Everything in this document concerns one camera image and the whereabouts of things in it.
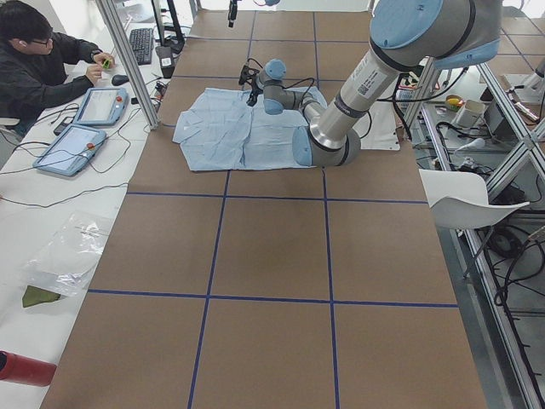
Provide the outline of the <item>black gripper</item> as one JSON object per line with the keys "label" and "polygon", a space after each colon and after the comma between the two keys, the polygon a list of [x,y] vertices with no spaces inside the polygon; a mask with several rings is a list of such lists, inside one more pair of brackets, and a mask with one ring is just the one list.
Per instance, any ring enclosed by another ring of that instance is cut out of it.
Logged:
{"label": "black gripper", "polygon": [[246,83],[251,87],[250,96],[246,103],[248,106],[254,106],[258,97],[263,94],[262,84],[258,78],[247,80]]}

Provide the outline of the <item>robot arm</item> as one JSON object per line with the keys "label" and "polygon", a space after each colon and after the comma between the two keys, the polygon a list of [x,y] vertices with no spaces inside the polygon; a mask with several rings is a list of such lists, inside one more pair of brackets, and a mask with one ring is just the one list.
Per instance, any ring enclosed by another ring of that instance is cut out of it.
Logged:
{"label": "robot arm", "polygon": [[439,70],[487,62],[497,54],[501,23],[500,1],[381,1],[370,21],[369,50],[327,107],[307,92],[286,89],[279,59],[262,69],[243,66],[239,82],[251,87],[249,106],[261,96],[266,113],[296,110],[306,119],[292,138],[299,165],[340,166],[359,154],[354,125],[400,73],[425,57]]}

